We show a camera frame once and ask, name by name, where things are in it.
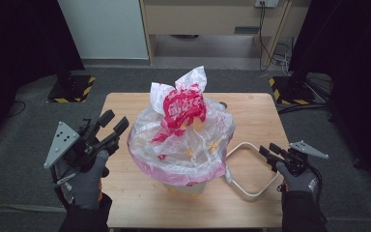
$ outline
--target black curtain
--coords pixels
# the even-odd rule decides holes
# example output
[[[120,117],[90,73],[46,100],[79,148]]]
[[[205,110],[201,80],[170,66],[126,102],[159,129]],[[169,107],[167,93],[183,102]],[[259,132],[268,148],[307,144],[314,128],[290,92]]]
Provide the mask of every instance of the black curtain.
[[[371,169],[371,1],[313,0],[290,64],[300,69],[331,77],[334,123]]]
[[[56,0],[0,0],[0,124],[20,86],[72,70],[84,67]]]

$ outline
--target electrical outlet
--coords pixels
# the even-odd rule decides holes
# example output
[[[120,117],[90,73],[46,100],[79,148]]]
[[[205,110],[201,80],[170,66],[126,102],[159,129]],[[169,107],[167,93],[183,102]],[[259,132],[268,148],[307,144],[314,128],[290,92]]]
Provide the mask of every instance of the electrical outlet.
[[[265,5],[266,8],[276,8],[278,6],[278,2],[279,0],[256,0],[255,7],[262,8]]]

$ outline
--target wooden desk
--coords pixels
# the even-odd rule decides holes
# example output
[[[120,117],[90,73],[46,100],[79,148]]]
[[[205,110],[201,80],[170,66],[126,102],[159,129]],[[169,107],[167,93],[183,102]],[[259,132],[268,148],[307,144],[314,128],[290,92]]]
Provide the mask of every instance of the wooden desk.
[[[265,9],[261,34],[270,54],[280,37],[298,36],[310,2],[279,0],[276,8]],[[269,54],[255,31],[260,28],[261,8],[254,6],[255,0],[140,0],[150,62],[154,62],[158,35],[252,35],[267,66]],[[236,28],[247,29],[239,33]]]
[[[228,148],[241,142],[269,146],[270,142],[288,148],[285,131],[268,94],[205,93],[205,98],[226,102],[236,130]],[[116,117],[98,133],[105,138],[127,116],[130,125],[150,103],[148,93],[109,94],[102,112],[112,109]],[[282,220],[278,179],[256,201],[244,201],[223,177],[207,183],[197,197],[170,193],[162,183],[149,178],[136,166],[128,152],[131,127],[120,137],[120,149],[110,157],[110,175],[103,179],[103,191],[113,199],[108,225],[132,228],[264,228],[280,227]],[[274,176],[265,159],[240,150],[229,159],[233,177],[245,190],[259,191]]]

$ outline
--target white plastic bag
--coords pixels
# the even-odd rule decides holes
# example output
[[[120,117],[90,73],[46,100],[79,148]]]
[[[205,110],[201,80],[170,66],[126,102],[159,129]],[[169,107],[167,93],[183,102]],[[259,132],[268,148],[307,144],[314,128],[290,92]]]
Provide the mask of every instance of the white plastic bag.
[[[137,117],[128,150],[147,175],[173,186],[192,186],[225,173],[226,147],[235,130],[231,114],[203,97],[204,67],[176,81],[152,83],[151,103]]]

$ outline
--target mechanical glove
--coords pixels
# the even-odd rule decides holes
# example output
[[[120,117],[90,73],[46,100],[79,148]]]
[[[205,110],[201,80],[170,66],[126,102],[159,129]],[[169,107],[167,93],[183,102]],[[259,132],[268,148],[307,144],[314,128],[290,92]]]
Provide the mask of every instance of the mechanical glove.
[[[281,161],[276,163],[276,168],[282,176],[284,176],[286,191],[307,191],[312,193],[318,186],[318,179],[309,168],[306,168],[306,170],[297,177],[293,176]]]
[[[66,181],[64,189],[69,191],[73,197],[74,205],[81,209],[98,210],[102,198],[101,172],[108,160],[107,151],[100,151],[96,157],[95,164],[88,172],[78,172],[69,166],[64,159],[59,159],[55,165],[59,179],[76,173],[74,177]]]

